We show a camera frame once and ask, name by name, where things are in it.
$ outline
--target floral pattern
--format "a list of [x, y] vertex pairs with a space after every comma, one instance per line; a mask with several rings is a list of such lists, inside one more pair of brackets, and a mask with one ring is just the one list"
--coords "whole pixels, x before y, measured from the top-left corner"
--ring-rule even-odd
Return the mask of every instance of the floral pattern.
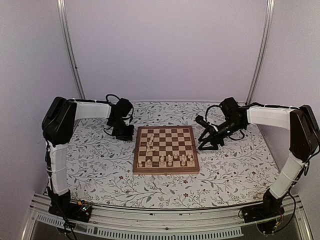
[[[279, 171], [255, 125], [239, 141], [225, 139], [219, 150], [198, 151], [199, 174], [133, 175], [137, 127], [191, 125], [197, 138], [204, 128], [195, 122], [210, 103], [134, 102], [133, 142], [106, 133], [106, 119], [83, 119], [67, 149], [67, 182], [74, 199], [135, 208], [180, 209], [231, 206], [260, 201]], [[208, 117], [224, 121], [220, 109]]]

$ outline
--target chessboard frame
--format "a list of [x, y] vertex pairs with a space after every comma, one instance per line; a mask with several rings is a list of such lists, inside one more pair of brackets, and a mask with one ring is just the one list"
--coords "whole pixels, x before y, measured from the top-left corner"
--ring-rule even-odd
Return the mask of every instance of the chessboard frame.
[[[142, 129], [188, 129], [190, 134], [191, 151], [194, 160], [194, 166], [181, 166], [181, 167], [138, 167], [139, 147], [141, 141]], [[195, 137], [192, 126], [139, 126], [137, 131], [134, 160], [133, 160], [133, 174], [134, 175], [188, 175], [198, 174], [200, 171], [199, 161], [197, 156], [197, 147], [195, 144]]]

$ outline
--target white wall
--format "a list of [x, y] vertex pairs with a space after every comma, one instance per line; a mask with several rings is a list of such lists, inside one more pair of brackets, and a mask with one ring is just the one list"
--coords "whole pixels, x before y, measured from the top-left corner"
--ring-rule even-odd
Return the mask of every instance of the white wall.
[[267, 0], [68, 0], [88, 99], [246, 100]]
[[[263, 104], [309, 104], [320, 124], [320, 1], [275, 2], [272, 28], [254, 101]], [[289, 132], [262, 132], [282, 168], [289, 153]], [[314, 239], [320, 239], [320, 156], [296, 185]]]
[[0, 1], [0, 239], [17, 240], [47, 183], [41, 122], [55, 96], [78, 97], [56, 1]]

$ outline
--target vertical metal frame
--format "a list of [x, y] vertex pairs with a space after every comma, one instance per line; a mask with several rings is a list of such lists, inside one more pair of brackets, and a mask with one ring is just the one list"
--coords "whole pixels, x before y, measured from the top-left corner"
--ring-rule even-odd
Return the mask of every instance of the vertical metal frame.
[[78, 91], [79, 97], [81, 99], [86, 99], [84, 89], [82, 87], [82, 83], [80, 80], [80, 75], [78, 72], [78, 67], [76, 63], [76, 58], [74, 55], [74, 50], [72, 48], [71, 43], [71, 37], [69, 32], [69, 26], [68, 26], [68, 20], [67, 20], [67, 12], [66, 12], [66, 6], [65, 6], [65, 0], [57, 0], [57, 6], [58, 6], [58, 12], [59, 12], [59, 18], [61, 22], [61, 27], [63, 31], [64, 41], [67, 49], [67, 53], [69, 56], [69, 61], [71, 64], [71, 69], [73, 73], [73, 78], [75, 81], [75, 86]]
[[253, 101], [253, 98], [255, 95], [255, 91], [257, 88], [257, 84], [258, 84], [258, 79], [260, 76], [260, 72], [261, 72], [261, 68], [262, 68], [262, 64], [263, 64], [263, 60], [264, 60], [264, 56], [265, 56], [265, 52], [266, 52], [266, 48], [267, 48], [267, 42], [268, 42], [269, 33], [270, 33], [270, 29], [271, 29], [272, 17], [274, 14], [274, 6], [275, 6], [275, 0], [268, 0], [259, 55], [258, 55], [258, 59], [256, 61], [249, 93], [248, 93], [248, 96], [245, 101], [246, 104], [250, 104]]

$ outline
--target backdrop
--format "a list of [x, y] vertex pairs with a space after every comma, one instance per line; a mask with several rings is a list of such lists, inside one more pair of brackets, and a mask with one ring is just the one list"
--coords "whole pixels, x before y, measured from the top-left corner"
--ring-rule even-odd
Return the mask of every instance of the backdrop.
[[266, 0], [68, 0], [88, 99], [244, 102]]

